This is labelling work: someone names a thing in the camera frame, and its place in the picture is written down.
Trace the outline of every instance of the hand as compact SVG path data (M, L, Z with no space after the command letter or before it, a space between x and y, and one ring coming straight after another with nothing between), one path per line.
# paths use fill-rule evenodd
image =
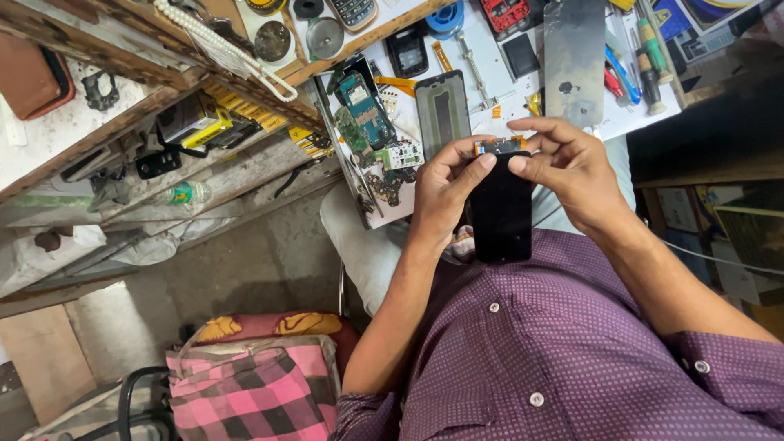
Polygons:
M634 216L623 198L599 139L559 118L509 121L512 130L536 130L525 143L533 158L515 156L509 170L552 190L572 224L595 239L613 224Z
M468 195L495 165L495 156L490 153L468 163L474 157L474 141L492 139L491 135L477 135L454 140L419 168L408 243L432 246L436 255L446 248Z

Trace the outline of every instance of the pink checkered cloth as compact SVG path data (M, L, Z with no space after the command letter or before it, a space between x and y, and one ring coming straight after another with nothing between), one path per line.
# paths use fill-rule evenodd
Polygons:
M277 343L247 344L242 352L232 350L237 343L167 352L183 441L327 439L337 418L335 375L322 355L329 338L287 338L258 340ZM221 346L227 353L214 353Z

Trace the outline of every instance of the white bead string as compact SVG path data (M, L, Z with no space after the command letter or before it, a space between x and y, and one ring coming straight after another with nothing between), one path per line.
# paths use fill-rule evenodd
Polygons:
M245 79L250 75L253 75L284 103L288 103L297 98L296 89L284 82L276 74L268 71L264 66L259 64L256 59L251 58L247 53L229 43L225 38L185 13L182 9L171 6L168 0L155 0L153 4L155 4L155 6L169 19L185 29L196 43L203 48L207 55L220 66ZM289 91L289 96L284 97L281 95L275 86L264 78L264 75L269 76L278 84L283 85L283 87Z

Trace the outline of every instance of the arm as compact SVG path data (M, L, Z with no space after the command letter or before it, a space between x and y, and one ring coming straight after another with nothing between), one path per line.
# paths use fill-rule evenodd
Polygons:
M575 228L590 237L654 331L717 333L780 343L703 285L629 208L601 141L556 118L523 118L516 130L537 130L526 150L533 158L510 160L510 170L557 195Z
M779 343L697 280L633 213L612 231L590 237L659 335L688 330Z
M408 242L387 295L351 354L344 394L382 394L397 388L427 306L438 258L452 238L469 193L495 165L493 155L482 155L466 165L474 141L489 138L454 141L419 168Z

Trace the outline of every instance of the screwdriver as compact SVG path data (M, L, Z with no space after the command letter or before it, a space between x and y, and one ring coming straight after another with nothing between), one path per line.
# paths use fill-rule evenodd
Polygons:
M610 70L606 67L604 68L604 87L606 87L607 90L615 95L615 98L620 98L623 96L623 91L621 90L621 86L618 84L618 80L612 76Z
M653 33L653 27L651 27L648 19L645 18L640 3L635 2L634 6L637 8L637 15L640 17L640 20L637 22L637 26L640 28L640 40L648 50L649 60L653 68L659 73L659 84L673 81L673 75L667 71L667 65L664 61L662 50L659 48L659 40L656 39L656 35Z
M636 47L640 47L640 42L637 40L637 34L634 33L634 30L632 30L632 41ZM658 74L651 66L651 61L648 59L645 49L639 48L637 50L637 65L640 67L643 98L645 103L648 104L648 114L658 115L666 111L667 106L662 104L662 94L659 92Z
M624 91L629 94L632 104L635 106L638 105L640 103L640 91L633 86L631 75L626 73L626 69L618 62L618 59L615 58L615 55L612 54L612 51L607 45L604 45L604 58L610 62L612 70L618 75L618 81L622 85Z

